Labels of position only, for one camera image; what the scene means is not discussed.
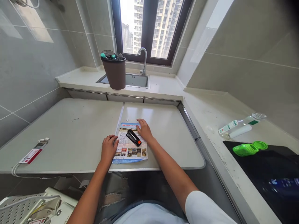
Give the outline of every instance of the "hand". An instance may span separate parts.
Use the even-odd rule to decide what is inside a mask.
[[[150,131],[150,127],[148,126],[147,122],[143,119],[137,119],[137,121],[141,125],[141,129],[138,125],[136,125],[137,131],[140,134],[140,136],[147,142],[153,141],[154,137],[152,135],[152,132]]]
[[[108,135],[106,138],[104,138],[102,143],[101,163],[107,163],[108,165],[111,164],[119,142],[119,140],[117,140],[113,145],[113,142],[115,139],[117,139],[117,137],[118,136],[115,135]]]

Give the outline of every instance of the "sky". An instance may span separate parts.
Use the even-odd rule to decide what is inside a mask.
[[[134,0],[121,0],[121,22],[129,24],[130,32],[134,31]]]

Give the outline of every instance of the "water bottle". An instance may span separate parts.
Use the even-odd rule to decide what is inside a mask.
[[[233,120],[229,124],[225,125],[224,127],[220,128],[218,130],[218,133],[221,137],[223,137],[226,140],[231,139],[230,134],[237,129],[249,124],[249,125],[255,125],[259,123],[261,120],[265,119],[267,116],[262,113],[252,113],[250,116],[244,118],[243,120]]]

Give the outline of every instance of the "flyer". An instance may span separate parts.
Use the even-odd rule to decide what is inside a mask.
[[[133,163],[147,160],[147,143],[138,134],[136,125],[140,127],[139,123],[121,123],[118,132],[119,143],[112,160],[113,164]],[[141,140],[141,145],[139,147],[136,147],[136,145],[126,136],[129,129],[131,129]]]

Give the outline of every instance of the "stainless steel sink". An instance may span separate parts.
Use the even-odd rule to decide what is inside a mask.
[[[139,86],[139,87],[149,87],[148,76],[136,75],[132,73],[126,73],[126,86]],[[109,84],[107,75],[105,74],[100,78],[97,83]]]

